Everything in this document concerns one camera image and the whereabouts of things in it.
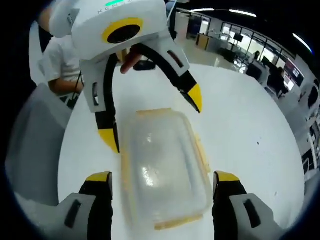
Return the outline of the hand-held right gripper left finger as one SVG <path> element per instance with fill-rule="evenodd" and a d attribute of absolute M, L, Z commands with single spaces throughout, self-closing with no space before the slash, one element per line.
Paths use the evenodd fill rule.
<path fill-rule="evenodd" d="M 113 218 L 113 176 L 110 171 L 87 177 L 78 193 L 56 206 L 59 240 L 110 240 Z"/>

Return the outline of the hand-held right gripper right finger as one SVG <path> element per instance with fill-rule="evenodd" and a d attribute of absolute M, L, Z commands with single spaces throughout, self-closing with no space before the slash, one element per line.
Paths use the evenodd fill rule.
<path fill-rule="evenodd" d="M 212 217 L 216 240 L 278 240 L 283 235 L 272 209 L 247 193 L 232 173 L 214 172 Z"/>

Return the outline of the person's left hand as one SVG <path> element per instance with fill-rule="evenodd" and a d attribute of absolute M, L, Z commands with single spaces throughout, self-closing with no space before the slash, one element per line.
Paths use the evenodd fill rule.
<path fill-rule="evenodd" d="M 129 53 L 124 58 L 124 62 L 120 68 L 122 74 L 126 74 L 131 68 L 133 68 L 142 58 L 136 46 L 132 46 Z"/>

